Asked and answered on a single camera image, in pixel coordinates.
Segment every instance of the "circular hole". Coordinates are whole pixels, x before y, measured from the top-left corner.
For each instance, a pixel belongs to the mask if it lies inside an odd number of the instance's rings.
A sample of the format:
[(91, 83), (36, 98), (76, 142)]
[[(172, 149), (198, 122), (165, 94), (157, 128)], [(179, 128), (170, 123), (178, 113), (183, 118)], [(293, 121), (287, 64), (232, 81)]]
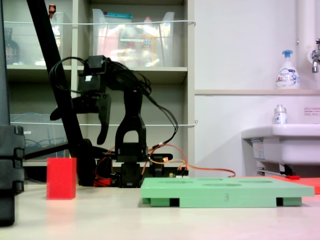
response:
[(233, 184), (233, 183), (207, 183), (207, 184), (203, 184), (203, 186), (210, 186), (210, 187), (237, 187), (237, 186), (241, 186), (241, 184)]
[(199, 178), (199, 181), (222, 181), (222, 178)]
[(160, 181), (159, 183), (164, 184), (192, 184), (192, 181)]
[(266, 181), (266, 180), (247, 180), (247, 181), (239, 181), (239, 183), (267, 184), (267, 183), (273, 183), (273, 181)]

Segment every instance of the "shelf board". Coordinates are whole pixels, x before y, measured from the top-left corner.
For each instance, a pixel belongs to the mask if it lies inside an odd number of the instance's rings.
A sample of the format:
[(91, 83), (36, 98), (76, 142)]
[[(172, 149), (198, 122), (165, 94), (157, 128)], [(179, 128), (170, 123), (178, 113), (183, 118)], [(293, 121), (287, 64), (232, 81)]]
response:
[[(121, 167), (121, 164), (122, 164), (122, 162), (113, 162), (113, 163), (112, 163), (112, 166), (113, 166), (114, 168), (119, 168), (119, 167)], [(140, 167), (143, 167), (143, 166), (145, 165), (144, 162), (139, 162), (139, 164), (140, 164)], [(167, 164), (165, 164), (164, 166), (167, 167), (167, 168), (177, 168), (177, 167), (179, 167), (180, 165), (181, 165), (180, 162), (172, 162), (172, 163), (167, 163)]]
[[(83, 71), (84, 66), (78, 66), (79, 71)], [(131, 67), (133, 71), (139, 71), (152, 84), (183, 84), (187, 73), (187, 67)]]
[(91, 4), (114, 5), (183, 5), (185, 0), (89, 0)]
[(24, 160), (22, 165), (24, 167), (46, 167), (48, 163), (45, 159), (30, 159)]
[[(63, 66), (66, 79), (71, 80), (71, 66)], [(7, 65), (10, 83), (49, 83), (46, 66), (38, 65)]]
[[(121, 167), (122, 162), (113, 162), (113, 167), (119, 168)], [(144, 162), (139, 162), (140, 167), (143, 167), (145, 165)], [(24, 167), (46, 167), (48, 165), (47, 160), (44, 159), (30, 159), (23, 161)], [(181, 165), (179, 162), (173, 162), (165, 164), (164, 166), (167, 168), (177, 168)]]
[(281, 89), (281, 90), (219, 90), (219, 89), (198, 89), (194, 91), (196, 96), (212, 96), (212, 95), (269, 95), (269, 96), (282, 96), (282, 95), (320, 95), (320, 90), (309, 89)]

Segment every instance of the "white sink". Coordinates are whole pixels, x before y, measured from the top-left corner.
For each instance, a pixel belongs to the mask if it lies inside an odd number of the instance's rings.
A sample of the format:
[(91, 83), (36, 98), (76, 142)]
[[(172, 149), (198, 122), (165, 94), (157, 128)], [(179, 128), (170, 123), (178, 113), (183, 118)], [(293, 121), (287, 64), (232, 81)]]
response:
[(274, 124), (244, 130), (259, 162), (320, 165), (320, 124)]

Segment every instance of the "green board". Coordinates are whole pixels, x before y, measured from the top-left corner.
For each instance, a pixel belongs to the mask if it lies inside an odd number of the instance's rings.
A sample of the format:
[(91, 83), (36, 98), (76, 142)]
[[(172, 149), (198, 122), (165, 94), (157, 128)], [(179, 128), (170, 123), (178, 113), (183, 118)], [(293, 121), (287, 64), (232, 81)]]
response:
[(301, 206), (315, 195), (312, 186), (269, 177), (145, 178), (143, 204), (151, 207), (250, 208)]

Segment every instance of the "clear plastic container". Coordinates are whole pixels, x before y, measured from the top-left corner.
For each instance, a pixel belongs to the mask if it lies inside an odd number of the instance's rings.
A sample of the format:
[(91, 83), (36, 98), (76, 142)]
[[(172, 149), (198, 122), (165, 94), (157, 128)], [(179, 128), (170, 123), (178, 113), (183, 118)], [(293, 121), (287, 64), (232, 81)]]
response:
[[(49, 114), (27, 112), (23, 114), (10, 114), (11, 125), (23, 127), (25, 137), (25, 153), (40, 150), (45, 147), (61, 144), (67, 141), (62, 121), (50, 121)], [(36, 158), (67, 157), (66, 151), (59, 151)]]
[[(60, 57), (65, 58), (71, 56), (72, 26), (62, 25), (62, 23), (70, 23), (70, 20), (65, 13), (56, 12), (52, 18), (51, 25)], [(19, 48), (17, 60), (8, 64), (46, 65), (33, 24), (4, 23), (4, 27), (12, 29), (11, 39)], [(70, 65), (70, 61), (65, 61), (63, 64)]]
[(174, 12), (167, 12), (163, 23), (111, 25), (106, 24), (100, 9), (93, 9), (92, 12), (93, 22), (101, 23), (93, 25), (93, 55), (104, 55), (129, 68), (174, 67), (174, 24), (165, 22), (174, 20)]

